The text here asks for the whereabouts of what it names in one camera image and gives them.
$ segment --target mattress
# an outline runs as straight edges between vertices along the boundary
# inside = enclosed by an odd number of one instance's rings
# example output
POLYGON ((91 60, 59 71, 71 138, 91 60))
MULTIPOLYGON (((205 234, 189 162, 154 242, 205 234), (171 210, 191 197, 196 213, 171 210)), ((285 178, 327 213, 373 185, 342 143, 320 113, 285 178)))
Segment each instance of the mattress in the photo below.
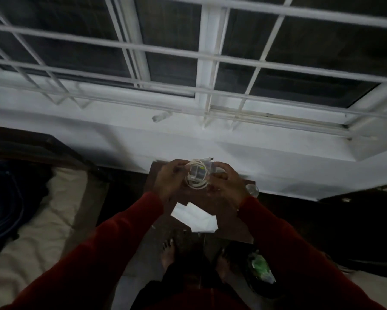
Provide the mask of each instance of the mattress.
POLYGON ((19 238, 0 252, 0 307, 85 240, 96 226, 108 183, 86 171, 53 168, 49 195, 19 238))

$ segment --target white wall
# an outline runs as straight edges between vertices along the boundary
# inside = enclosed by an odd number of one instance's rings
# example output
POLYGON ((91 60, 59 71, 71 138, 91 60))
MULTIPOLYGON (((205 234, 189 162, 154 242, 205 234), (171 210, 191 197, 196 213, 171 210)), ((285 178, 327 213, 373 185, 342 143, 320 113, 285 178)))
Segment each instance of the white wall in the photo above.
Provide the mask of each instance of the white wall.
POLYGON ((261 191, 301 198, 387 184, 387 151, 350 161, 338 137, 252 124, 232 133, 224 121, 202 130, 198 118, 183 114, 154 124, 157 111, 92 106, 83 111, 66 100, 57 107, 37 93, 0 88, 0 126, 51 134, 97 164, 137 172, 147 173, 154 160, 214 157, 256 180, 261 191))

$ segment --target white cable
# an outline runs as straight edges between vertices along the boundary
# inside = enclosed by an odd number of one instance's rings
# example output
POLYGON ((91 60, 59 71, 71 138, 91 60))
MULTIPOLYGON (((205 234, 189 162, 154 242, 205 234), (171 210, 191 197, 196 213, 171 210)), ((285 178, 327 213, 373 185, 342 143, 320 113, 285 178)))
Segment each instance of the white cable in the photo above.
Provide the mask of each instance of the white cable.
POLYGON ((201 181, 192 181, 189 179, 190 173, 188 173, 188 175, 186 175, 186 177, 185 177, 186 184, 189 187, 191 187, 192 189, 203 189, 206 186, 208 186, 208 181, 205 179, 208 176, 208 169, 207 169, 206 165, 203 163, 203 161, 194 159, 194 160, 190 161, 187 165, 189 165, 189 166, 197 165, 198 167, 204 168, 205 169, 205 176, 203 177, 203 180, 201 180, 201 181))

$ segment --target hand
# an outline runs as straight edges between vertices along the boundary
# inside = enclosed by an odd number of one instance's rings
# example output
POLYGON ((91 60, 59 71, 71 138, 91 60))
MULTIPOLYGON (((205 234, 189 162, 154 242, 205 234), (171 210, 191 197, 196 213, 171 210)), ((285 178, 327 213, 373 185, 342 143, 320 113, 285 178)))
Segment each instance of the hand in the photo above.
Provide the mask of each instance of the hand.
POLYGON ((213 162, 225 170, 226 173, 212 173, 208 176, 208 191, 211 195, 222 195, 227 198, 235 209, 239 209, 241 202, 249 197, 245 184, 238 173, 229 165, 222 162, 213 162))
POLYGON ((180 188, 190 168, 186 166, 187 163, 189 163, 187 160, 173 160, 160 169, 152 191, 162 202, 165 203, 180 188))

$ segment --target navy blue backpack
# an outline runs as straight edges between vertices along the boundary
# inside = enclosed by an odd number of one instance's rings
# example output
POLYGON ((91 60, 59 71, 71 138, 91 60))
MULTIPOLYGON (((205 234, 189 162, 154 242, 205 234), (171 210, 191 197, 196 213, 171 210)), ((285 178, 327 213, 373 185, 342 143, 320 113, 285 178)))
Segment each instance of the navy blue backpack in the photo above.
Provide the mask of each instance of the navy blue backpack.
POLYGON ((51 177, 48 165, 0 160, 0 251, 36 213, 51 177))

